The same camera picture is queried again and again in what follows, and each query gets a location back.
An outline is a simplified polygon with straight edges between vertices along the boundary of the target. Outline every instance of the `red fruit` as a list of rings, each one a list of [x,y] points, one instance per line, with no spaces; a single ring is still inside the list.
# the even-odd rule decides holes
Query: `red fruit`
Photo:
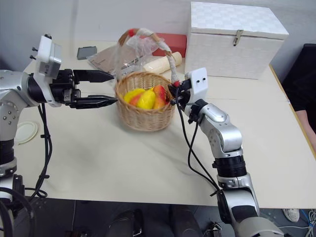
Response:
[[[138,95],[135,95],[130,101],[129,101],[129,104],[130,105],[133,105],[133,106],[136,106],[139,98],[142,96],[143,92],[138,94]]]
[[[162,85],[156,85],[153,89],[153,92],[155,93],[156,97],[159,97],[166,101],[166,90]]]
[[[159,97],[156,96],[156,99],[155,99],[155,104],[154,104],[154,107],[153,109],[156,110],[156,109],[160,109],[162,108],[163,106],[165,106],[165,101]]]

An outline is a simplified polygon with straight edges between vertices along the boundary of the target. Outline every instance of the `mango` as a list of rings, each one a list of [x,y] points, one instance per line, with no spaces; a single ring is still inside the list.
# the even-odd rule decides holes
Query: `mango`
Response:
[[[144,92],[141,92],[140,94],[135,95],[135,96],[129,101],[129,104],[130,104],[130,105],[133,105],[133,106],[136,106],[136,104],[137,104],[139,98],[142,96],[143,93],[144,93]]]
[[[124,95],[124,100],[126,103],[129,103],[129,101],[136,95],[144,92],[145,90],[143,88],[136,88],[134,90],[131,90],[129,92],[127,92],[125,95]]]
[[[163,106],[165,106],[165,101],[164,101],[163,99],[161,99],[160,97],[157,97],[157,96],[156,96],[155,104],[154,104],[153,109],[154,109],[154,110],[160,109],[160,108],[162,108]]]
[[[155,93],[156,97],[159,97],[166,101],[167,93],[162,85],[156,85],[153,89],[153,92]]]
[[[145,110],[150,110],[155,104],[155,98],[156,95],[153,91],[150,89],[146,90],[137,101],[136,106]]]

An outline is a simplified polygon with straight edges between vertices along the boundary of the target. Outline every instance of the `red box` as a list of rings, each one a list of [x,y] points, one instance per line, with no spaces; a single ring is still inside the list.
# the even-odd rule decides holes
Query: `red box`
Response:
[[[177,34],[157,33],[160,38],[164,39],[164,42],[170,47],[171,51],[181,53],[184,58],[186,56],[187,49],[187,36]],[[153,52],[153,56],[165,56],[165,53],[160,48]]]

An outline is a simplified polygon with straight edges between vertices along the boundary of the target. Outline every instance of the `table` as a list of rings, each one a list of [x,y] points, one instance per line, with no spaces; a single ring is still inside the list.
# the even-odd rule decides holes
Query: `table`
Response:
[[[105,41],[56,40],[63,46],[62,68],[92,69],[76,59],[76,49],[115,44]],[[25,69],[34,70],[31,62]],[[183,77],[183,66],[177,68]],[[208,77],[207,101],[228,112],[243,135],[243,150],[258,202],[262,208],[316,206],[316,161],[272,68],[259,80]],[[113,95],[109,83],[81,83],[82,96]],[[50,198],[151,203],[217,205],[213,188],[187,165],[186,146],[177,113],[162,131],[146,133],[124,126],[116,105],[93,110],[46,106],[53,155],[42,189]],[[39,132],[30,142],[16,145],[17,174],[33,187],[43,166],[44,141],[37,108],[24,109],[20,122],[31,120]],[[186,124],[191,138],[194,125]],[[211,175],[214,161],[206,136],[198,130],[194,150]]]

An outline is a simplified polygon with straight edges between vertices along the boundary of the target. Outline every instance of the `white plate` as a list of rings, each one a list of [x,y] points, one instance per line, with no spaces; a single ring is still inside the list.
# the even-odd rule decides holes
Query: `white plate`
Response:
[[[18,124],[14,142],[23,144],[30,141],[38,132],[38,126],[34,122],[22,122]]]

